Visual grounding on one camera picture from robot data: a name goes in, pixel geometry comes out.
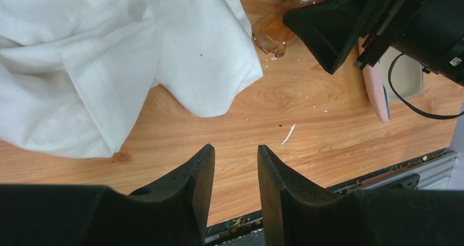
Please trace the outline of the light blue cleaning cloth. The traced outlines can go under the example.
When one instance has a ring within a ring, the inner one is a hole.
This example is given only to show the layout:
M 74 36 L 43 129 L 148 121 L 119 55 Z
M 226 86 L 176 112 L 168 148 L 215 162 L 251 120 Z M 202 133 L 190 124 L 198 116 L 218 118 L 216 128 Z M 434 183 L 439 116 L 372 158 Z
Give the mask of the light blue cleaning cloth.
M 383 87 L 383 93 L 384 93 L 384 101 L 385 101 L 385 108 L 386 108 L 386 115 L 387 115 L 386 121 L 388 122 L 390 120 L 390 106 L 388 103 L 389 98 L 388 98 L 388 94 L 387 94 L 385 87 Z

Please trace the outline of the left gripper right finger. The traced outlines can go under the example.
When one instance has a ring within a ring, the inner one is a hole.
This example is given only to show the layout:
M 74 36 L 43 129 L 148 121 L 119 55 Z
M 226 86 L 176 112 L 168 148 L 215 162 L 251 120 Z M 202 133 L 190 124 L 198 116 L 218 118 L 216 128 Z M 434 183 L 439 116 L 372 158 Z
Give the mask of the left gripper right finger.
M 463 192 L 380 188 L 338 195 L 257 155 L 266 245 L 463 245 Z

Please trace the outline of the amber transparent sunglasses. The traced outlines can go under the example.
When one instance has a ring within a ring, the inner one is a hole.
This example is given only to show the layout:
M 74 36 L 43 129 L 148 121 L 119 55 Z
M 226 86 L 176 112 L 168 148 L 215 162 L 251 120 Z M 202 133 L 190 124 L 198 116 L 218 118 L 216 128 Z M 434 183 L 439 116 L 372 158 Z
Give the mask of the amber transparent sunglasses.
M 275 57 L 284 56 L 287 48 L 298 41 L 299 37 L 283 24 L 283 15 L 289 10 L 321 2 L 323 0 L 282 3 L 252 25 L 252 39 L 255 45 L 266 54 L 273 54 Z

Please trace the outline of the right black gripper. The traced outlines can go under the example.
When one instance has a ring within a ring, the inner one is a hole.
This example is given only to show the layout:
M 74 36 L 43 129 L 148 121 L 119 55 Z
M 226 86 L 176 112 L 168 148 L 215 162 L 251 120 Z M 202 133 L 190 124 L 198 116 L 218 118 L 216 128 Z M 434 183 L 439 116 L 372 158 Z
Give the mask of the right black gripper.
M 361 33 L 358 23 L 370 0 L 323 0 L 287 11 L 282 22 L 320 66 L 334 74 Z M 389 47 L 421 63 L 426 73 L 463 85 L 463 0 L 399 0 L 377 34 L 370 33 L 360 69 L 372 66 Z

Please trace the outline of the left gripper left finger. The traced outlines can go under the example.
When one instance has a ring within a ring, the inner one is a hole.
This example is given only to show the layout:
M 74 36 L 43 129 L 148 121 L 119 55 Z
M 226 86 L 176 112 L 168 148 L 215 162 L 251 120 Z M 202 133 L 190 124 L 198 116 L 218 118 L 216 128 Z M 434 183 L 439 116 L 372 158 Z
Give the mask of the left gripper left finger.
M 1 185 L 1 245 L 203 245 L 215 150 L 125 195 L 105 185 Z

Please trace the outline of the pink glasses case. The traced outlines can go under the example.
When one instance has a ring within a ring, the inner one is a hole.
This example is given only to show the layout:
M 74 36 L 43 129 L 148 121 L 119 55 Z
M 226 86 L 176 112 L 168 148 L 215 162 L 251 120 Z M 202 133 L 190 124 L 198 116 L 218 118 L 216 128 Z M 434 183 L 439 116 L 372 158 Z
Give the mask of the pink glasses case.
M 388 48 L 380 60 L 371 67 L 362 70 L 370 105 L 376 116 L 383 123 L 386 121 L 386 108 L 383 87 L 385 87 L 390 102 L 398 102 L 388 83 L 388 69 L 395 57 L 400 54 L 395 48 Z M 416 97 L 424 87 L 422 65 L 408 56 L 401 57 L 395 64 L 392 73 L 392 83 L 396 91 L 406 100 Z

